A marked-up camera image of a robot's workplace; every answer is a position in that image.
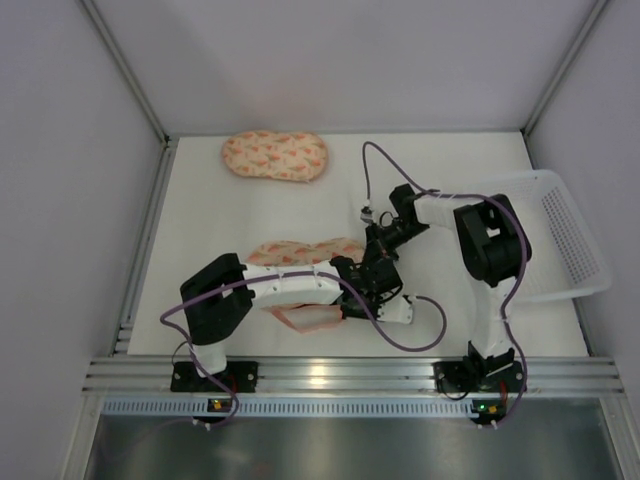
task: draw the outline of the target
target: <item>white laundry basket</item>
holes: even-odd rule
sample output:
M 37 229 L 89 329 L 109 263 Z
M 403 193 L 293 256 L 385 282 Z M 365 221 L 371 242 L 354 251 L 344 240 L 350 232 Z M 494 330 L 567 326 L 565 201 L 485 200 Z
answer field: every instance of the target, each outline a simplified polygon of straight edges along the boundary
M 562 179 L 549 170 L 495 177 L 465 193 L 504 193 L 529 238 L 532 257 L 515 301 L 591 295 L 611 286 L 602 253 Z

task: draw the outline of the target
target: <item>gray wall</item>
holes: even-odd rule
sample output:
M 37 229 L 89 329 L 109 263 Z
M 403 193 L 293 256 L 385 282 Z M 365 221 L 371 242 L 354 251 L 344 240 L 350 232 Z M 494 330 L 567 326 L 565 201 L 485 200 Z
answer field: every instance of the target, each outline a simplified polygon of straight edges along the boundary
M 71 0 L 0 15 L 0 476 L 54 478 L 157 160 Z
M 96 0 L 171 133 L 517 129 L 593 0 Z
M 592 337 L 613 355 L 640 419 L 640 2 L 615 0 L 531 139 L 557 171 L 614 270 L 585 301 Z

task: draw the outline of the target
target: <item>metal frame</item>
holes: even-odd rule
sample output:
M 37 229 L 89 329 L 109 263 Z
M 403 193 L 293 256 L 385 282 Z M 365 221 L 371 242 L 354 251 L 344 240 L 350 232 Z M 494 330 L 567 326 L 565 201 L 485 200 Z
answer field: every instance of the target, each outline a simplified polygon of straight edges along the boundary
M 83 405 L 74 430 L 61 478 L 82 478 L 105 402 L 119 395 L 122 401 L 151 405 L 162 399 L 194 402 L 202 398 L 176 395 L 168 391 L 172 373 L 168 356 L 130 357 L 126 355 L 133 328 L 132 312 L 141 291 L 151 245 L 179 136 L 171 137 L 156 115 L 144 89 L 127 62 L 116 39 L 94 0 L 76 0 L 86 14 L 113 59 L 122 79 L 142 109 L 157 136 L 162 154 L 149 194 L 145 216 L 131 262 L 126 293 L 120 308 L 119 328 L 110 344 L 110 357 L 91 362 L 83 387 Z M 525 145 L 575 64 L 587 40 L 611 0 L 595 0 L 556 71 L 545 86 L 526 125 L 521 129 Z M 399 399 L 409 402 L 438 402 L 433 376 L 436 358 L 257 358 L 259 362 L 258 393 L 247 397 L 268 405 L 282 399 L 301 401 L 371 401 L 392 404 Z M 633 422 L 624 388 L 613 360 L 602 357 L 530 358 L 529 391 L 525 400 L 536 398 L 597 398 L 602 404 L 606 427 L 624 478 L 640 478 L 640 435 Z M 470 395 L 470 399 L 482 398 Z

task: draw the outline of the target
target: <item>table surface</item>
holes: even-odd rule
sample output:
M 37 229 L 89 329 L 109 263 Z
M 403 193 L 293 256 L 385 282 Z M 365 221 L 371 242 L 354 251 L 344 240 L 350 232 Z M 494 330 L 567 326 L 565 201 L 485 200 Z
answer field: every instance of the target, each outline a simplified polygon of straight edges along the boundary
M 330 155 L 315 181 L 282 182 L 238 177 L 220 157 L 227 137 L 182 138 L 178 144 L 153 249 L 135 315 L 128 353 L 170 355 L 183 340 L 162 326 L 160 315 L 181 303 L 180 285 L 219 255 L 245 259 L 274 240 L 319 242 L 335 237 L 364 241 L 359 210 L 365 198 L 361 148 L 378 142 L 425 187 L 454 191 L 497 174 L 531 169 L 517 133 L 420 133 L 323 135 Z M 404 182 L 384 158 L 370 150 L 372 206 L 390 209 L 388 195 Z M 447 311 L 443 341 L 422 354 L 388 345 L 367 320 L 308 334 L 289 330 L 270 314 L 252 310 L 225 340 L 228 355 L 249 356 L 458 356 L 466 353 L 475 303 L 457 240 L 432 228 L 403 246 L 398 270 L 405 293 L 437 299 Z M 186 326 L 182 312 L 173 318 Z M 512 329 L 530 356 L 585 356 L 587 349 L 570 300 L 514 305 Z M 437 311 L 419 305 L 412 325 L 384 325 L 398 342 L 430 343 L 440 330 Z

